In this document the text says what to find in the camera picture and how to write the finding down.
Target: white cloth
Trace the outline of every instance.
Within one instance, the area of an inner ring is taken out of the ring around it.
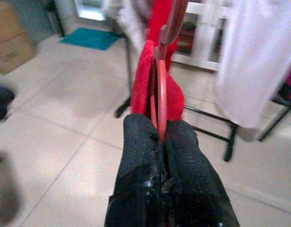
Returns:
[[[234,0],[217,74],[217,104],[255,128],[291,66],[291,0]]]
[[[138,55],[146,43],[146,25],[135,11],[131,0],[104,0],[101,8],[107,16],[116,20],[118,25],[129,37]]]

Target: grout line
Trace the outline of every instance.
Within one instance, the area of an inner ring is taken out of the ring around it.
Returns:
[[[274,119],[274,118],[269,118],[269,117],[265,117],[265,116],[261,116],[261,118],[264,118],[264,119],[266,119],[266,120],[271,120],[267,125],[265,125],[265,127],[267,127],[269,124],[271,124],[272,121],[273,121],[273,119]],[[289,122],[280,121],[280,122],[278,123],[278,125],[281,125],[281,124],[287,124],[287,125],[290,125],[290,126],[291,126],[291,123],[289,123]]]
[[[100,119],[98,120],[98,122],[93,126],[93,128],[90,130],[90,132],[87,134],[87,136],[89,137],[94,130],[96,129],[96,127],[99,125],[99,123],[106,117],[106,115],[110,112],[110,110],[112,110],[112,108],[115,107],[116,102],[118,101],[118,98],[121,96],[121,93],[125,90],[126,86],[123,86],[123,88],[120,90],[120,92],[116,95],[116,97],[113,99],[113,101],[111,102],[111,104],[107,107],[105,111],[105,113],[102,115],[102,117],[100,117]]]
[[[63,75],[63,73],[68,69],[68,67],[65,64],[65,68],[58,73],[52,80],[50,80],[44,87],[42,87],[40,90],[38,90],[34,95],[32,95],[29,99],[27,99],[22,105],[20,105],[17,110],[21,109],[23,106],[25,106],[28,102],[30,102],[33,98],[35,98],[38,94],[40,94],[45,88],[47,88],[50,84],[52,84],[57,78]]]
[[[205,97],[205,95],[207,93],[206,91],[208,90],[208,88],[209,88],[209,78],[207,77],[205,89],[203,91],[202,98],[201,98],[202,100],[204,100],[204,97]]]
[[[265,202],[265,201],[262,201],[262,200],[256,199],[256,198],[254,198],[254,197],[252,197],[252,196],[250,196],[250,195],[243,194],[243,193],[237,192],[237,191],[232,190],[232,189],[229,189],[229,188],[225,188],[225,189],[226,189],[227,191],[231,191],[231,192],[233,192],[233,193],[239,194],[239,195],[244,196],[244,197],[246,197],[246,198],[249,198],[249,199],[255,200],[255,201],[257,201],[257,202],[263,203],[263,204],[265,204],[265,205],[271,206],[271,207],[273,207],[273,208],[276,208],[277,210],[281,210],[281,211],[283,211],[283,212],[285,212],[285,213],[289,213],[289,214],[291,214],[291,211],[288,211],[288,210],[285,210],[285,209],[283,209],[283,208],[277,207],[277,206],[275,206],[275,205],[273,205],[273,204],[270,204],[270,203],[268,203],[268,202]]]
[[[88,134],[84,134],[83,132],[77,131],[77,130],[72,129],[72,128],[70,128],[70,127],[67,127],[67,126],[65,126],[65,125],[63,125],[63,124],[59,124],[59,123],[57,123],[57,122],[55,122],[55,121],[51,121],[51,120],[48,119],[48,118],[45,118],[45,117],[42,117],[42,116],[35,115],[35,114],[30,113],[30,112],[27,112],[27,111],[25,111],[25,110],[19,110],[18,112],[21,113],[21,114],[29,115],[29,116],[31,116],[31,117],[33,117],[33,118],[36,118],[36,119],[38,119],[38,120],[41,120],[41,121],[43,121],[43,122],[50,123],[50,124],[52,124],[52,125],[54,125],[54,126],[57,126],[57,127],[62,128],[62,129],[68,130],[68,131],[73,132],[73,133],[75,133],[75,134],[78,134],[78,135],[80,135],[80,136],[88,136]]]
[[[30,211],[30,213],[25,217],[24,221],[20,224],[20,226],[22,226],[26,220],[29,218],[29,216],[32,214],[32,212],[34,211],[34,209],[38,206],[38,204],[42,201],[42,199],[45,197],[45,195],[48,193],[48,191],[52,188],[52,186],[54,185],[54,183],[57,181],[57,179],[60,177],[60,175],[63,173],[63,171],[67,168],[67,166],[69,165],[69,163],[73,160],[73,158],[76,156],[76,154],[79,152],[79,150],[82,148],[82,146],[85,144],[85,142],[88,140],[88,137],[86,137],[83,142],[78,146],[78,148],[76,149],[76,151],[74,152],[74,154],[70,157],[69,161],[65,164],[65,166],[62,168],[62,170],[60,171],[60,173],[56,176],[56,178],[54,179],[54,181],[51,183],[51,185],[48,187],[48,189],[45,191],[45,193],[41,196],[41,198],[39,199],[39,201],[34,205],[34,207],[32,208],[32,210]]]
[[[99,76],[104,76],[106,78],[112,78],[112,79],[118,79],[120,82],[127,82],[127,79],[121,78],[121,77],[118,77],[118,76],[114,76],[113,73],[111,73],[110,75],[107,76],[107,75],[105,75],[102,72],[98,72],[98,71],[95,71],[95,70],[91,70],[91,69],[85,68],[85,67],[83,67],[81,65],[77,65],[76,67],[79,68],[79,69],[85,70],[87,72],[90,72],[90,73],[96,73]]]
[[[202,107],[203,107],[203,103],[204,103],[205,101],[202,100],[202,99],[199,99],[199,98],[193,98],[193,99],[197,99],[198,101],[200,101],[200,102],[198,103],[198,105],[196,105],[195,108],[201,110]],[[196,122],[196,124],[193,125],[193,126],[199,127],[199,123],[200,123],[200,120],[202,119],[202,115],[199,114],[199,113],[196,113],[194,117],[195,117],[195,122]]]
[[[203,98],[195,98],[195,97],[192,97],[192,96],[189,96],[189,95],[187,95],[187,96],[185,96],[185,97],[187,97],[187,98],[192,98],[192,99],[198,99],[199,101],[203,101],[203,102],[206,102],[206,103],[211,103],[211,104],[217,105],[216,103],[213,103],[213,102],[210,102],[210,101],[206,101],[206,100],[203,99]]]
[[[119,148],[119,147],[117,147],[117,146],[115,146],[115,145],[113,145],[113,144],[111,144],[111,143],[108,143],[108,142],[106,142],[106,141],[103,141],[103,140],[101,140],[101,139],[95,139],[95,138],[92,138],[92,137],[89,137],[89,136],[88,136],[88,139],[90,139],[90,140],[94,140],[94,141],[99,142],[99,143],[102,143],[102,144],[107,145],[107,146],[109,146],[109,147],[116,148],[117,150],[120,150],[120,151],[123,150],[122,148]]]

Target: wall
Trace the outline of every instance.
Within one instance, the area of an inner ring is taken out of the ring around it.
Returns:
[[[74,0],[55,0],[55,3],[62,19],[76,14]]]
[[[47,12],[39,0],[5,0],[13,4],[30,40],[39,43],[53,34]]]

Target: tile floor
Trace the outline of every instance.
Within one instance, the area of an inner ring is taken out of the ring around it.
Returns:
[[[43,41],[34,59],[0,75],[18,89],[12,115],[0,123],[0,213],[8,217],[0,226],[103,226],[121,158],[124,116],[113,112],[128,95],[124,41],[102,52],[58,40]],[[171,72],[187,103],[221,114],[214,75],[178,64]],[[242,227],[291,227],[291,114],[263,143],[255,140],[278,110],[269,104],[257,130],[239,131],[229,163],[222,141],[198,133]],[[184,118],[229,131],[188,111]]]

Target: white cabinet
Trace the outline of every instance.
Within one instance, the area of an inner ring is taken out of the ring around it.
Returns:
[[[217,70],[223,27],[230,18],[228,0],[197,0],[188,3],[179,35],[178,52],[172,60]]]

